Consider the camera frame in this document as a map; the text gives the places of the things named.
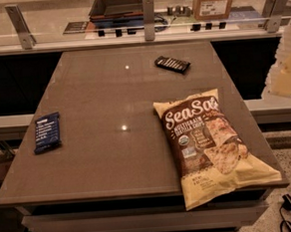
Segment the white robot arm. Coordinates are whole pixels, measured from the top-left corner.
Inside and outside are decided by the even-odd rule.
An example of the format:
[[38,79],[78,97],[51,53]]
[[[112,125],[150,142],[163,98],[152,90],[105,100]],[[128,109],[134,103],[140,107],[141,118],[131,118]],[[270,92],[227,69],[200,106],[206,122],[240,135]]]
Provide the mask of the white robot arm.
[[261,95],[263,99],[291,98],[291,20],[283,31],[275,53],[275,63],[266,77]]

